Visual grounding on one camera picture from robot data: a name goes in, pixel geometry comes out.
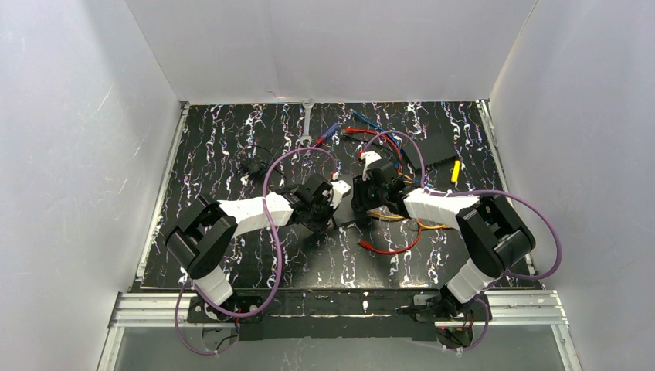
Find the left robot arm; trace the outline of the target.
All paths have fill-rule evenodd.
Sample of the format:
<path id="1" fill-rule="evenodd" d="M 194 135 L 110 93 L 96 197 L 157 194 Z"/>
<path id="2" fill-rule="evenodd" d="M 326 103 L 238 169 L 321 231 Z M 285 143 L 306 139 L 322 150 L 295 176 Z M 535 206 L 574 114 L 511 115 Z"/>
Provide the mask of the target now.
<path id="1" fill-rule="evenodd" d="M 219 263 L 234 237 L 270 226 L 264 206 L 275 226 L 300 224 L 320 233 L 350 191 L 343 180 L 314 174 L 264 197 L 229 201 L 200 196 L 166 230 L 165 246 L 203 298 L 220 305 L 233 290 Z"/>

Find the small black power adapter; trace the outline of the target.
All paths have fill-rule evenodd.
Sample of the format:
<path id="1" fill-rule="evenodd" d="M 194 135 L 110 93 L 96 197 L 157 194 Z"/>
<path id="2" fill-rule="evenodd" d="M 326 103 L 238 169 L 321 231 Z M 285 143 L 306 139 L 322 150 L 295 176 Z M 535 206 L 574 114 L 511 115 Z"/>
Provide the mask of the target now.
<path id="1" fill-rule="evenodd" d="M 250 158 L 242 163 L 241 169 L 245 175 L 248 175 L 254 179 L 258 179 L 262 176 L 265 176 L 268 170 L 268 164 L 254 158 Z"/>

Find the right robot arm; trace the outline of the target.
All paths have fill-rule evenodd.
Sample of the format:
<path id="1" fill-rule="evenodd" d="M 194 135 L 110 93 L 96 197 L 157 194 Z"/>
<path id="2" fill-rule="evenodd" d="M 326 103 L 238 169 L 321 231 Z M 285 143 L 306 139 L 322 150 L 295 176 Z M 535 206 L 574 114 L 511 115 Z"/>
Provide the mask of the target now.
<path id="1" fill-rule="evenodd" d="M 439 305 L 462 308 L 535 248 L 535 238 L 502 196 L 434 196 L 409 185 L 391 162 L 376 160 L 353 178 L 351 207 L 380 207 L 405 219 L 458 230 L 469 259 L 440 290 Z"/>

